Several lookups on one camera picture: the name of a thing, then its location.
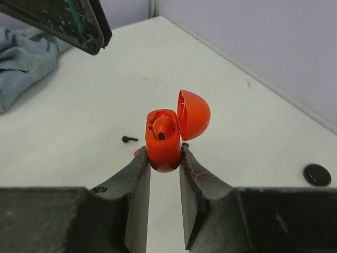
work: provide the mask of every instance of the white wall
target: white wall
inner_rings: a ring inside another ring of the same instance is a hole
[[[101,0],[111,29],[129,25],[148,18],[148,0]],[[0,13],[0,26],[11,29],[27,27],[12,17]]]
[[[335,133],[336,10],[336,0],[160,0],[159,4],[160,15],[271,80],[332,123]]]

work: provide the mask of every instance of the screw head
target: screw head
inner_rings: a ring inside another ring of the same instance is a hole
[[[122,137],[122,141],[123,141],[124,143],[127,143],[127,142],[129,142],[129,138],[128,138],[127,136],[123,136],[123,137]]]
[[[331,183],[331,175],[328,170],[318,164],[306,166],[303,175],[312,186],[328,186]]]

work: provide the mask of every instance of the blue cloth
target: blue cloth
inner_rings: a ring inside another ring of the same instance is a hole
[[[0,27],[0,113],[33,83],[55,71],[58,56],[70,47],[34,27]]]

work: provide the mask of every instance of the orange egg-shaped container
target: orange egg-shaped container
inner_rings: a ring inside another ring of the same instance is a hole
[[[177,114],[169,109],[147,115],[145,141],[151,167],[159,172],[178,168],[181,141],[192,140],[208,127],[211,110],[200,96],[180,90]]]

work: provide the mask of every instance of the open lid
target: open lid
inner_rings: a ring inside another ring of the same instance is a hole
[[[177,116],[182,139],[188,141],[205,132],[211,119],[211,110],[200,96],[180,90]]]

